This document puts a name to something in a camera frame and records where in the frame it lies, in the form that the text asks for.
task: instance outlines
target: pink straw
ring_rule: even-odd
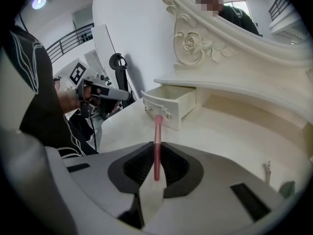
[[[160,180],[160,168],[161,168],[161,127],[163,123],[163,116],[157,115],[155,118],[156,133],[155,133],[155,181]]]

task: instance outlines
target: white vanity table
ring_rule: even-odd
[[[155,82],[180,86],[174,90],[182,94],[175,100],[143,92],[103,123],[100,151],[153,141],[151,116],[161,113],[168,126],[162,141],[227,157],[264,181],[262,165],[270,161],[270,186],[278,191],[294,180],[302,190],[312,173],[311,41],[274,43],[208,16],[193,0],[163,2],[175,16],[179,62]]]

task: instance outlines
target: window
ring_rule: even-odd
[[[231,7],[235,7],[235,8],[239,8],[239,9],[243,10],[243,11],[246,12],[246,14],[252,19],[246,1],[231,1],[231,2],[225,2],[224,5],[226,5],[226,6],[231,6]]]

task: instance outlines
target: small drawer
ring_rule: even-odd
[[[146,113],[153,118],[162,115],[163,124],[175,130],[181,130],[181,118],[196,106],[194,88],[163,85],[141,95]]]

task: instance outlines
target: ceiling light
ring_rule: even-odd
[[[33,0],[31,6],[33,9],[38,10],[45,5],[46,0]]]

